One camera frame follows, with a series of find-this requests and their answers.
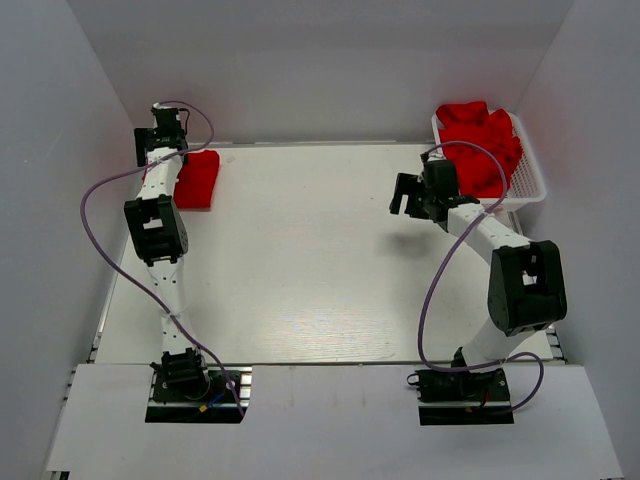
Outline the red t shirt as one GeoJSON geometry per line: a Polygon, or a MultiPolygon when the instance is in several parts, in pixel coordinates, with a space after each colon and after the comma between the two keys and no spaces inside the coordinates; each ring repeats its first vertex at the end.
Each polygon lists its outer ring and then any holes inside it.
{"type": "Polygon", "coordinates": [[[154,198],[159,193],[168,194],[166,180],[170,180],[170,193],[176,207],[184,211],[208,211],[211,209],[214,187],[220,169],[220,155],[215,150],[191,153],[179,172],[160,166],[150,169],[143,177],[140,190],[142,198],[154,198]]]}

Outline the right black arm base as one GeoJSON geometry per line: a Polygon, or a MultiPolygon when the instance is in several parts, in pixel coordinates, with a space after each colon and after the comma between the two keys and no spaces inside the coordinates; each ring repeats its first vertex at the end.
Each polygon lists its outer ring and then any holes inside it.
{"type": "Polygon", "coordinates": [[[421,426],[483,426],[514,423],[502,368],[492,372],[416,370],[407,384],[417,391],[421,426]]]}

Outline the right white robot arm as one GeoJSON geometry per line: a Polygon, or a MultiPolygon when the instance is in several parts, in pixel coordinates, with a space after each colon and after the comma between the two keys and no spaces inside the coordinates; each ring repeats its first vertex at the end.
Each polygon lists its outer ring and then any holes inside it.
{"type": "Polygon", "coordinates": [[[532,241],[502,224],[473,196],[459,193],[455,166],[448,160],[424,164],[419,175],[400,173],[389,210],[430,220],[456,238],[430,284],[419,318],[418,352],[431,369],[453,372],[451,384],[472,399],[488,385],[485,371],[506,361],[524,340],[567,315],[564,275],[558,246],[532,241]],[[426,313],[435,288],[453,254],[466,244],[489,266],[488,319],[471,341],[459,349],[450,367],[437,367],[423,350],[426,313]]]}

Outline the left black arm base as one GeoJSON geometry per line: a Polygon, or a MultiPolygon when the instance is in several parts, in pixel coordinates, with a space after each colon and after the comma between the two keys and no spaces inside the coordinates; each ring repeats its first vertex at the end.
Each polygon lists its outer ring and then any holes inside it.
{"type": "Polygon", "coordinates": [[[148,424],[239,424],[246,413],[252,369],[222,371],[205,364],[191,348],[164,353],[153,370],[145,422],[148,424]]]}

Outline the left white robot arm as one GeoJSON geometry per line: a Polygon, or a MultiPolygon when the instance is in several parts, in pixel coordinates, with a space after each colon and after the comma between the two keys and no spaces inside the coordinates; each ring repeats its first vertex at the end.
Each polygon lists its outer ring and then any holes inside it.
{"type": "Polygon", "coordinates": [[[163,303],[161,354],[181,355],[192,347],[180,331],[191,325],[183,282],[188,236],[174,200],[186,133],[178,108],[156,103],[151,112],[154,126],[134,130],[138,164],[147,170],[139,193],[125,203],[124,213],[134,250],[163,303]]]}

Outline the pile of red shirts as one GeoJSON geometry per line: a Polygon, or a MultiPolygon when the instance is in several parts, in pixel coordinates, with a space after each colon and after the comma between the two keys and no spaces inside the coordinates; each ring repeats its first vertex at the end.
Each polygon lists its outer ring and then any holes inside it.
{"type": "Polygon", "coordinates": [[[476,198],[503,195],[523,155],[509,114],[473,101],[443,104],[436,117],[444,156],[456,167],[460,192],[476,198]]]}

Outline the white plastic basket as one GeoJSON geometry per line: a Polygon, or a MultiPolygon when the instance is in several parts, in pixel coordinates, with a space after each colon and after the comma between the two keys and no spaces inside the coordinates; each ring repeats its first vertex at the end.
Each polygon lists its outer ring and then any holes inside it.
{"type": "MultiPolygon", "coordinates": [[[[520,139],[522,156],[511,175],[510,188],[506,192],[505,199],[495,210],[497,213],[516,212],[528,204],[543,201],[547,194],[543,176],[527,134],[517,116],[511,112],[507,112],[507,114],[511,119],[512,133],[520,139]]],[[[442,143],[440,129],[443,129],[444,126],[435,113],[431,117],[431,125],[434,141],[436,144],[442,143]]],[[[436,149],[436,153],[430,154],[430,158],[431,160],[448,159],[444,155],[443,147],[436,149]]],[[[479,199],[485,208],[488,208],[499,199],[499,197],[484,197],[475,194],[473,196],[479,199]]]]}

